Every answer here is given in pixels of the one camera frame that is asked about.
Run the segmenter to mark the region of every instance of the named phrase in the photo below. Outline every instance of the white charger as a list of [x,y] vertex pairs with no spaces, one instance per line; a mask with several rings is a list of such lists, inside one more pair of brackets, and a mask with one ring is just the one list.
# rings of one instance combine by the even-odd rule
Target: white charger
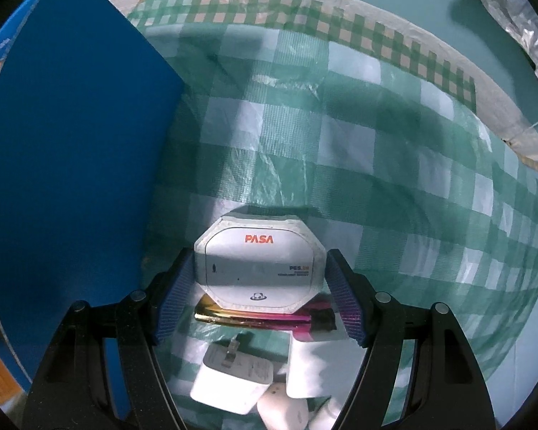
[[287,394],[292,398],[348,396],[367,353],[335,313],[337,330],[291,334]]
[[331,430],[343,410],[345,401],[346,399],[332,396],[308,423],[308,430]]
[[267,430],[303,430],[307,426],[307,400],[288,397],[285,383],[273,383],[257,402],[257,411]]
[[294,215],[229,213],[194,251],[197,283],[223,309],[292,314],[323,287],[325,248]]
[[229,347],[212,343],[190,392],[192,399],[209,406],[245,415],[273,383],[273,363],[237,350],[234,338]]

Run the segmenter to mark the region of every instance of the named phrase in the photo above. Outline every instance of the white box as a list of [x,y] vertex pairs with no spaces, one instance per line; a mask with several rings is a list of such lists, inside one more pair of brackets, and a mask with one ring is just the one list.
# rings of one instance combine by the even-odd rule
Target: white box
[[197,282],[224,309],[292,314],[323,287],[325,248],[295,216],[225,215],[194,249]]
[[227,352],[227,346],[209,345],[189,395],[203,404],[245,415],[273,383],[273,363],[237,351],[228,366]]

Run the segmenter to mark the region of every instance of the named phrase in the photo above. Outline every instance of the screw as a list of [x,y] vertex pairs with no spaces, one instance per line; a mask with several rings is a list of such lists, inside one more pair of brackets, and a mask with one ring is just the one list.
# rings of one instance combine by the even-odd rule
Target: screw
[[74,312],[79,312],[80,310],[84,310],[86,308],[86,303],[82,300],[77,300],[75,303],[72,304],[72,310]]
[[142,290],[135,290],[129,295],[132,301],[139,302],[146,298],[146,293]]
[[442,302],[437,303],[434,308],[439,314],[448,314],[450,311],[449,307]]
[[391,295],[387,292],[378,292],[374,298],[376,298],[377,301],[382,302],[383,304],[387,304],[391,301]]

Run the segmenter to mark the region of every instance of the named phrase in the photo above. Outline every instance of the blue board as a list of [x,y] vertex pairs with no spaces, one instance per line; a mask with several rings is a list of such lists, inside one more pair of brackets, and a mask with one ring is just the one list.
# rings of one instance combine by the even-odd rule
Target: blue board
[[30,378],[73,301],[139,286],[182,88],[107,0],[39,0],[14,40],[0,71],[0,321]]

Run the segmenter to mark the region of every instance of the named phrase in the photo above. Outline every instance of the white power adapter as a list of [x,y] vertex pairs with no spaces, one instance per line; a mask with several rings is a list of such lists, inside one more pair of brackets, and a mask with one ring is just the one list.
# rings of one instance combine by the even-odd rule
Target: white power adapter
[[267,430],[303,430],[307,426],[307,400],[288,397],[285,383],[273,383],[257,402],[257,411]]
[[291,334],[287,394],[292,398],[315,398],[350,393],[366,349],[350,338],[339,314],[337,330]]
[[222,216],[195,242],[197,283],[222,309],[292,314],[323,287],[323,244],[296,216]]
[[192,399],[223,411],[247,414],[273,383],[273,363],[229,347],[210,344],[190,392]]
[[344,405],[345,402],[342,399],[331,397],[308,423],[308,430],[331,430]]

